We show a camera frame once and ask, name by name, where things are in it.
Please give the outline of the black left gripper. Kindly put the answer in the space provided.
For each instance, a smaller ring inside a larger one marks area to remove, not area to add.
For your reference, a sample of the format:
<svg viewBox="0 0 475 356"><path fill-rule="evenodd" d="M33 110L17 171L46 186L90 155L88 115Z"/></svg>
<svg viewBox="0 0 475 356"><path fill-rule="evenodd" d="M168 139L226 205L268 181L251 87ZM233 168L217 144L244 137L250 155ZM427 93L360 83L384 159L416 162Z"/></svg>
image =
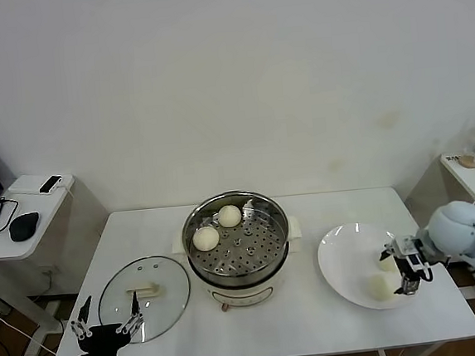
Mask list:
<svg viewBox="0 0 475 356"><path fill-rule="evenodd" d="M91 296L80 307L77 319L70 321L70 328L78 338L78 346L87 356L117 356L117 352L131 341L144 319L139 306L137 292L132 292L131 315L122 324L104 324L88 327Z"/></svg>

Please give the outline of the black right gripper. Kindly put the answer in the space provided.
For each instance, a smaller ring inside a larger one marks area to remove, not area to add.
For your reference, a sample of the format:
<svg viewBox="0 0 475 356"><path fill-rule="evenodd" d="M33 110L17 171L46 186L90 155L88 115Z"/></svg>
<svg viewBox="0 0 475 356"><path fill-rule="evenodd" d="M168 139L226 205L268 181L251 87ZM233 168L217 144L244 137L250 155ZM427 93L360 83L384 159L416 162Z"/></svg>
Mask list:
<svg viewBox="0 0 475 356"><path fill-rule="evenodd" d="M395 257L395 248L393 243L386 243L384 250L380 254L380 261L385 261L389 257L395 257L395 264L398 266L401 281L400 286L395 290L397 295L414 295L419 288L421 280L420 274L416 271L429 270L431 265L428 257L424 253L424 245L418 237L412 237L410 240L412 251L412 266L407 259Z"/></svg>

